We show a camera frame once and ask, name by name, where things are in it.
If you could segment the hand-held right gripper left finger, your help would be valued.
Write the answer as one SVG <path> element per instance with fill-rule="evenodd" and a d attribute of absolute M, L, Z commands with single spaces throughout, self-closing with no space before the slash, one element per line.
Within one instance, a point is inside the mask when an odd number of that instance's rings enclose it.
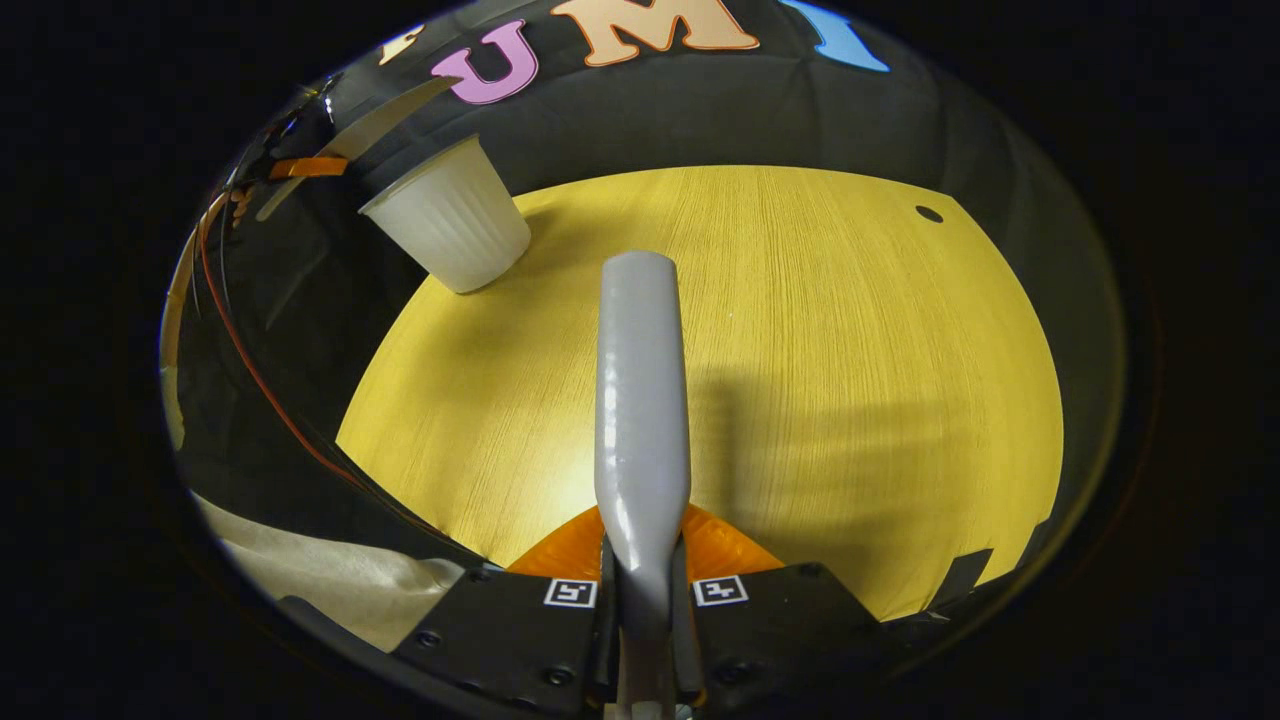
<path fill-rule="evenodd" d="M 393 655 L 516 711 L 600 716 L 614 684 L 614 557 L 599 510 L 503 570 L 467 570 Z"/>

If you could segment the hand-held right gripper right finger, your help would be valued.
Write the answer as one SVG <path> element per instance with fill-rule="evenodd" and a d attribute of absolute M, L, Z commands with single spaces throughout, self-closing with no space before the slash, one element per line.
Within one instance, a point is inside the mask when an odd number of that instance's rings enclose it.
<path fill-rule="evenodd" d="M 883 671 L 883 626 L 822 562 L 782 564 L 690 505 L 673 559 L 676 693 L 698 708 L 762 708 Z"/>

